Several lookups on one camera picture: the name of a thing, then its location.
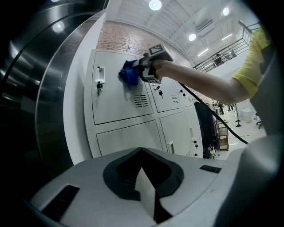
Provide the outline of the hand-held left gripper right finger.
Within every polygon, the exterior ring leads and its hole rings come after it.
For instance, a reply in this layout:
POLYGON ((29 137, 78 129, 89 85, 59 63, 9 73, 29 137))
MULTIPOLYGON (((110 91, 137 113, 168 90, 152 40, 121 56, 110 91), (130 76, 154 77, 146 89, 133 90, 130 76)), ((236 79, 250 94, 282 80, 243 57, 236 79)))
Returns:
POLYGON ((223 160, 143 149, 142 207, 155 222, 177 216, 204 194, 224 165, 223 160))

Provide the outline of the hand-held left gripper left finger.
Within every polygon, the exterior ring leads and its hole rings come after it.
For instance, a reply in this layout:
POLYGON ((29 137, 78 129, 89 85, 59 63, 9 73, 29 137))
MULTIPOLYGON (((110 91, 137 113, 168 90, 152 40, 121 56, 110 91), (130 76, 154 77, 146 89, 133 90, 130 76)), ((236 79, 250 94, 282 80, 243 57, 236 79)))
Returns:
POLYGON ((67 185, 72 185, 79 191, 62 215, 60 224, 152 224, 153 219, 141 202, 119 198, 103 180, 105 167, 132 151, 122 150, 74 165, 32 197, 32 208, 42 212, 67 185))

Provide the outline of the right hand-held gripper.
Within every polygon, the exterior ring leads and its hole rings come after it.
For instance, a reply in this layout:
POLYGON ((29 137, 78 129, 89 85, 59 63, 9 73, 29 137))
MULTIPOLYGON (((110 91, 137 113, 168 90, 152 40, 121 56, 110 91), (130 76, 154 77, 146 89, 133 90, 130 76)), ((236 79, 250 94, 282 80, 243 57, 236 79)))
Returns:
POLYGON ((154 47, 149 48, 148 52, 144 54, 144 57, 141 59, 134 60, 131 67, 137 68, 142 67, 142 75, 140 78, 144 82, 160 82, 156 78, 156 70, 153 66, 154 61, 156 60, 165 60, 173 61, 170 53, 163 44, 158 44, 154 47))

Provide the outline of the blue wiping cloth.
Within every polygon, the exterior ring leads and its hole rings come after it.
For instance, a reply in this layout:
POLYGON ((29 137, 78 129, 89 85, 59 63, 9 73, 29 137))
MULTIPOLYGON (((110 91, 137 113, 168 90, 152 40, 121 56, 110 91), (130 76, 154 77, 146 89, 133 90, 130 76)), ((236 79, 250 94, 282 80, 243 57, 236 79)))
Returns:
POLYGON ((137 86, 139 82, 139 78, 142 75, 142 67, 132 68, 132 61, 125 61, 122 69, 118 73, 120 78, 127 84, 129 90, 131 90, 131 86, 137 86))

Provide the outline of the grey metal locker door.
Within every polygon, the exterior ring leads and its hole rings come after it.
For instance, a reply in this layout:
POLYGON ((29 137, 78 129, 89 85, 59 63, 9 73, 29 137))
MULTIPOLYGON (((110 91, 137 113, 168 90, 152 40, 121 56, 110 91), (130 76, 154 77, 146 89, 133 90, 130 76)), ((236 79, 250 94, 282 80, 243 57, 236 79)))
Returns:
POLYGON ((92 107, 94 123, 104 124, 153 113, 145 83, 139 80, 137 86, 128 89, 118 73, 125 61, 136 60, 136 56, 96 51, 92 76, 92 107), (96 84, 103 84, 97 96, 96 84))

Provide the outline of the person's right forearm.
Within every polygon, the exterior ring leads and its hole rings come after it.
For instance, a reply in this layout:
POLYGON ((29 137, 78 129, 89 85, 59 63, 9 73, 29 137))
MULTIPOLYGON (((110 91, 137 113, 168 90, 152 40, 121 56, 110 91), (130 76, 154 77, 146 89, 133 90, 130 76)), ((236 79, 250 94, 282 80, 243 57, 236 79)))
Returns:
POLYGON ((234 78, 224 80, 165 60, 155 60, 153 67, 158 80, 171 78, 223 104, 235 104, 249 99, 246 89, 234 78))

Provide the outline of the grey metal locker cabinet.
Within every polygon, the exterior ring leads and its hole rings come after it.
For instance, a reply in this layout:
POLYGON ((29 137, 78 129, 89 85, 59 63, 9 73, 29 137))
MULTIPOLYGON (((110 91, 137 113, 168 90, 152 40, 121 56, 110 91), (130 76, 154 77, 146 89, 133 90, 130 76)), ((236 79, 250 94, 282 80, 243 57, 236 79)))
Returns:
POLYGON ((144 82, 152 114, 96 125, 92 107, 92 76, 96 51, 107 50, 92 50, 87 65, 84 115, 92 156, 99 157, 120 150, 147 147, 203 158, 201 130, 194 107, 196 100, 170 78, 164 78, 160 84, 144 82), (164 99, 158 94, 159 90, 162 90, 164 99), (186 99, 180 90, 184 90, 186 99))

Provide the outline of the rack of hanging clothes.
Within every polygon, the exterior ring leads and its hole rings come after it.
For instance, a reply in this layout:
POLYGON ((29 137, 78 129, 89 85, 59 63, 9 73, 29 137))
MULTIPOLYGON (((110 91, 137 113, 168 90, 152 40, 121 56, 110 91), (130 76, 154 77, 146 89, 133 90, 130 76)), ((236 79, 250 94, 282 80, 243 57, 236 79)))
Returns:
POLYGON ((219 146, 216 124, 209 108, 206 108, 200 102, 195 102, 194 107, 201 130, 203 158, 211 159, 211 148, 215 149, 219 146))

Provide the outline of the wooden crate shelf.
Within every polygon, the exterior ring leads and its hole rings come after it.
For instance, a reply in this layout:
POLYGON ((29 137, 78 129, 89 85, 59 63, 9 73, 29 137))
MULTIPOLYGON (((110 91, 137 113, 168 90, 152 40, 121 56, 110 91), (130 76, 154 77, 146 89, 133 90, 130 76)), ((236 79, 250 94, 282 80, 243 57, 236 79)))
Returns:
POLYGON ((217 121, 217 129, 218 129, 219 150, 228 151, 229 150, 228 129, 221 121, 217 121))

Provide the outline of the black floor stand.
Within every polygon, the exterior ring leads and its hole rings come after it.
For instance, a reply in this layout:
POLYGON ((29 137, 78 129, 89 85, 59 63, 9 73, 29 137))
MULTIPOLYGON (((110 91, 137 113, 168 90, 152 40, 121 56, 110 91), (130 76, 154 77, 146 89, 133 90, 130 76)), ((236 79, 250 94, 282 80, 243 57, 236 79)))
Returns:
POLYGON ((241 124, 240 124, 240 120, 239 120, 239 114, 238 114, 238 110, 237 110, 237 105, 235 104, 235 110, 236 110, 236 114, 237 114, 237 120, 236 120, 236 127, 241 127, 241 124))

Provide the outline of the ceiling air vent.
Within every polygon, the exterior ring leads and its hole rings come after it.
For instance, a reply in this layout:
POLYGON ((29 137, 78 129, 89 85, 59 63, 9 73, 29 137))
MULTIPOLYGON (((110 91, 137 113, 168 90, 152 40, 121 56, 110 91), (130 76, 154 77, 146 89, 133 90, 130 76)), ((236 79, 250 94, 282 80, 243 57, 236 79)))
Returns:
POLYGON ((205 21, 204 23, 202 23, 202 24, 197 26, 197 31, 201 32, 202 30, 204 30, 206 27, 208 27, 212 23, 213 23, 212 19, 209 19, 209 20, 205 21))

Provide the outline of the white bin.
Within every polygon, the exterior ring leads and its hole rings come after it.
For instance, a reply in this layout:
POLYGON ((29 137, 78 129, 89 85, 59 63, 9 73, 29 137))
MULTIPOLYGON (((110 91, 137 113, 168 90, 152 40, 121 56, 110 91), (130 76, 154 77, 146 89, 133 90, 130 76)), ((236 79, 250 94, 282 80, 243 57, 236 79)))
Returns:
POLYGON ((243 108, 241 113, 244 122, 250 123, 252 121, 252 110, 250 108, 243 108))

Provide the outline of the black metal railing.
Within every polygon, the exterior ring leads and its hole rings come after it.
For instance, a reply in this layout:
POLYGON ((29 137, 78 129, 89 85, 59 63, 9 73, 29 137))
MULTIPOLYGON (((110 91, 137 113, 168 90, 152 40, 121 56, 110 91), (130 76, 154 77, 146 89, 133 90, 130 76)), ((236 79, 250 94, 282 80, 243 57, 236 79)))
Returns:
POLYGON ((251 40, 252 31, 257 30, 260 27, 260 22, 253 23, 251 25, 245 25, 243 21, 239 20, 238 24, 242 28, 242 37, 234 41, 233 43, 225 46, 224 48, 220 49, 215 54, 206 58, 204 61, 200 62, 199 64, 195 65, 193 69, 203 72, 209 72, 217 68, 214 64, 214 59, 216 58, 217 53, 219 53, 222 56, 224 64, 227 61, 246 52, 249 49, 249 42, 251 40))

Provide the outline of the yellow shirt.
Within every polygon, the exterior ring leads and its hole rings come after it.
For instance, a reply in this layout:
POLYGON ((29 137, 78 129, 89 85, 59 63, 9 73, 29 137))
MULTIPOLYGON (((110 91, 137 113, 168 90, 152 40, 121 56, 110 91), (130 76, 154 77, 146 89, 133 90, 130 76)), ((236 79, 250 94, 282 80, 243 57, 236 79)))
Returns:
POLYGON ((232 78, 237 80, 252 98, 257 92, 262 79, 264 66, 264 50, 272 45, 271 38, 265 29, 259 27, 252 32, 248 54, 240 69, 232 78))

